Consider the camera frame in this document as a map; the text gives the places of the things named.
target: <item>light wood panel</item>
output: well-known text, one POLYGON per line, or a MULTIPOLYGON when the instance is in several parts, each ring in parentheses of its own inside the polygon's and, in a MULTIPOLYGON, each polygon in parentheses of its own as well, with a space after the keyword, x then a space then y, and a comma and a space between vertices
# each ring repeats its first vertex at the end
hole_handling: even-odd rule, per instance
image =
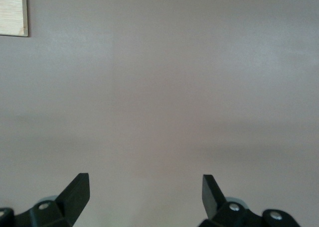
POLYGON ((0 35, 28 36, 26 0, 0 0, 0 35))

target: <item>gray surface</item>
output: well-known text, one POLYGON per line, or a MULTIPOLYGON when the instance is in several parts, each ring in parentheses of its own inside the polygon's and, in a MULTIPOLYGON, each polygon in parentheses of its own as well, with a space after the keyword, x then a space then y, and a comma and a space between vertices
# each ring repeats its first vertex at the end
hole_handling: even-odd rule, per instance
POLYGON ((319 223, 318 0, 29 0, 0 36, 0 206, 89 172, 77 227, 195 227, 202 174, 319 223))

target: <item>screw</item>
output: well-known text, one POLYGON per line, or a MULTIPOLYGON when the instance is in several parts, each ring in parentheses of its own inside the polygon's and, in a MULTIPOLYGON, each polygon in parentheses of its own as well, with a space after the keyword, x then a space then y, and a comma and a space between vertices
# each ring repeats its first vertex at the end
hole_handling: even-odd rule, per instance
POLYGON ((279 214, 279 213, 276 212, 276 211, 271 211, 271 212, 270 212, 270 216, 271 216, 273 219, 278 220, 278 221, 280 221, 280 220, 283 219, 283 217, 281 216, 281 214, 279 214))
POLYGON ((39 205, 39 210, 44 210, 44 209, 48 208, 49 205, 50 205, 50 202, 49 203, 43 203, 42 205, 39 205))
POLYGON ((231 203, 229 205, 229 208, 232 210, 232 211, 239 211, 239 206, 235 203, 231 203))

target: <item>wooden block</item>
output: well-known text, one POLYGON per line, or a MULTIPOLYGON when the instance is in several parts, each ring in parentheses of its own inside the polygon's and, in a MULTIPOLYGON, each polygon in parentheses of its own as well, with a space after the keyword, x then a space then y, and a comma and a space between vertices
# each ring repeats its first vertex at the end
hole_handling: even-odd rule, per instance
POLYGON ((28 36, 26 0, 0 0, 0 35, 28 36))

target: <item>bolt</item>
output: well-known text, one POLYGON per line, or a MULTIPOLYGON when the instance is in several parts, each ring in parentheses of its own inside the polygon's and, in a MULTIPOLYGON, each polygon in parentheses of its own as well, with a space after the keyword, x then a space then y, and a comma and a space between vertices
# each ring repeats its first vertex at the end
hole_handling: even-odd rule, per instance
POLYGON ((43 203, 42 205, 39 205, 39 210, 44 210, 44 209, 48 208, 49 205, 50 205, 50 202, 43 203))
POLYGON ((235 203, 231 203, 229 205, 229 208, 232 210, 232 211, 239 211, 239 206, 235 203))
POLYGON ((270 216, 271 216, 273 219, 278 220, 278 221, 280 221, 280 220, 283 219, 283 217, 281 216, 281 214, 279 214, 279 213, 276 212, 276 211, 271 211, 271 212, 270 212, 270 216))

